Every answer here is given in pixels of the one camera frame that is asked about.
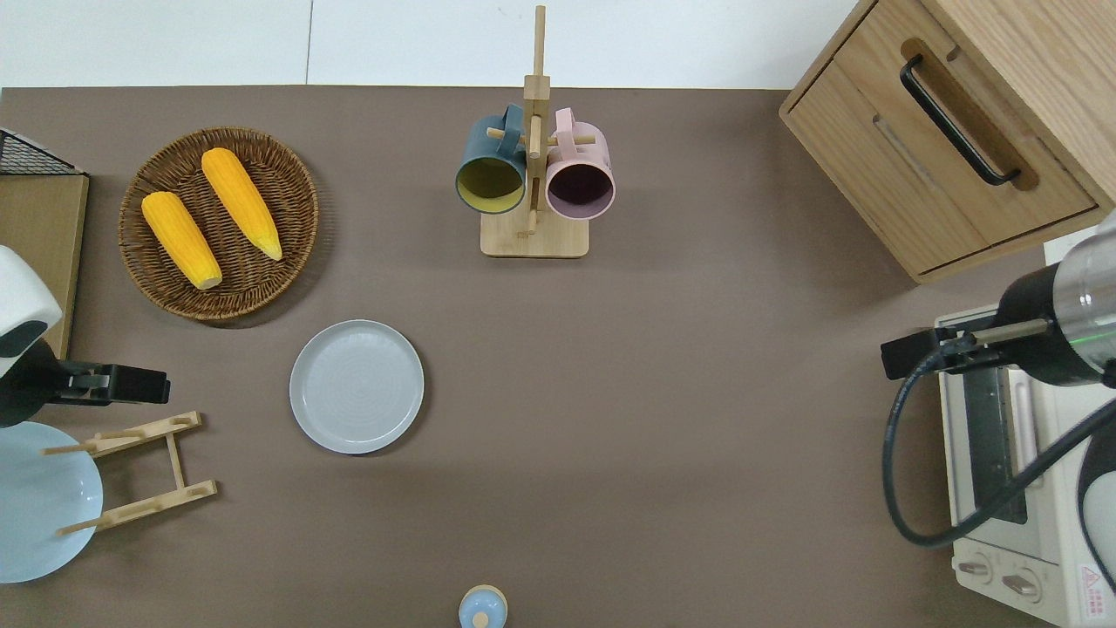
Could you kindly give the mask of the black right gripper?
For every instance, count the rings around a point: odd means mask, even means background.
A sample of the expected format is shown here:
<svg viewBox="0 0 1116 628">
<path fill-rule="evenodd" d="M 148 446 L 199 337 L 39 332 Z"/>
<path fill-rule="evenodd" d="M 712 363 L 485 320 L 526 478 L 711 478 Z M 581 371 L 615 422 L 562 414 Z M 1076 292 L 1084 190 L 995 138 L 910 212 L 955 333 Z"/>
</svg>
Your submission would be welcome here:
<svg viewBox="0 0 1116 628">
<path fill-rule="evenodd" d="M 903 380 L 910 377 L 918 363 L 930 356 L 934 357 L 931 371 L 961 374 L 964 371 L 964 366 L 959 352 L 947 350 L 942 355 L 940 350 L 946 345 L 956 345 L 965 335 L 969 332 L 961 327 L 925 327 L 906 337 L 882 342 L 882 370 L 888 380 Z"/>
</svg>

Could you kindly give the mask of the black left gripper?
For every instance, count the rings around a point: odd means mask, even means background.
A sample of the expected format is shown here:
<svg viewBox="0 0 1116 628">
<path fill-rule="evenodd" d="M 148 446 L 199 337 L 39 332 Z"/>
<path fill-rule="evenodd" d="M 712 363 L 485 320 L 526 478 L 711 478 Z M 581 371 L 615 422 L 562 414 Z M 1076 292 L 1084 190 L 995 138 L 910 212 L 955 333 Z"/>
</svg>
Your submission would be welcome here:
<svg viewBox="0 0 1116 628">
<path fill-rule="evenodd" d="M 52 397 L 56 405 L 109 406 L 112 403 L 170 400 L 171 381 L 164 371 L 115 363 L 60 363 L 65 376 Z"/>
</svg>

